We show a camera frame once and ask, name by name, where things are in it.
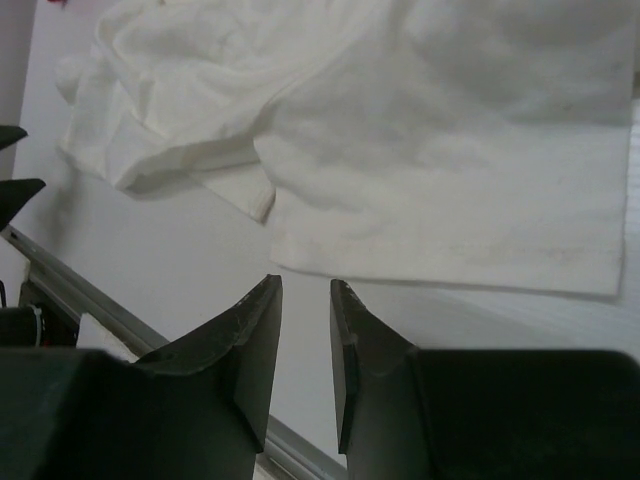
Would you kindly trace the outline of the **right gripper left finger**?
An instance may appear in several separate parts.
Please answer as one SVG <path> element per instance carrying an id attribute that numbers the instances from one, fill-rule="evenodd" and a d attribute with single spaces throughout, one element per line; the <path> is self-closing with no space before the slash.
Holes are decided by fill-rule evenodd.
<path id="1" fill-rule="evenodd" d="M 268 275 L 235 305 L 136 364 L 161 375 L 209 372 L 257 453 L 264 451 L 282 318 L 282 279 Z"/>

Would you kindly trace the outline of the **white t shirt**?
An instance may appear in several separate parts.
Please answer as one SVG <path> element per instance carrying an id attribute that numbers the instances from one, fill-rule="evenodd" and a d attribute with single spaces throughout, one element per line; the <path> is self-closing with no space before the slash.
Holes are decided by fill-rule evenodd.
<path id="1" fill-rule="evenodd" d="M 272 260 L 359 280 L 614 295 L 635 1 L 121 1 L 63 59 L 60 151 L 191 176 Z"/>

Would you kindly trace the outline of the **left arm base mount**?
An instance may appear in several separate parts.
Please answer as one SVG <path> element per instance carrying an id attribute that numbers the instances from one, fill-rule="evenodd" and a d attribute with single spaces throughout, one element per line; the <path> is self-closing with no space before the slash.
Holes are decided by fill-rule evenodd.
<path id="1" fill-rule="evenodd" d="M 1 283 L 2 347 L 77 345 L 79 321 L 31 281 L 21 287 L 17 306 L 10 306 L 7 300 L 5 284 Z"/>

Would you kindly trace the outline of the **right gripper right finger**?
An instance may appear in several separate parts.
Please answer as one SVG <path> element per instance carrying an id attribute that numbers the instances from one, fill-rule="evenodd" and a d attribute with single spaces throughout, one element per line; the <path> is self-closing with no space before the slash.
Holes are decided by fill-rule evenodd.
<path id="1" fill-rule="evenodd" d="M 386 378 L 417 347 L 370 312 L 344 280 L 330 282 L 330 338 L 338 450 L 345 454 L 370 378 Z"/>

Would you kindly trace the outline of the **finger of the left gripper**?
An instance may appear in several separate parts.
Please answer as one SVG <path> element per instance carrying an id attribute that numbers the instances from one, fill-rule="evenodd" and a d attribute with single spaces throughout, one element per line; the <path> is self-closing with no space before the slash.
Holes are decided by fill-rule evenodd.
<path id="1" fill-rule="evenodd" d="M 20 126 L 1 125 L 0 126 L 0 150 L 5 150 L 20 140 L 26 138 L 28 133 Z"/>
<path id="2" fill-rule="evenodd" d="M 6 228 L 26 203 L 44 189 L 41 179 L 2 180 L 0 182 L 0 228 Z"/>

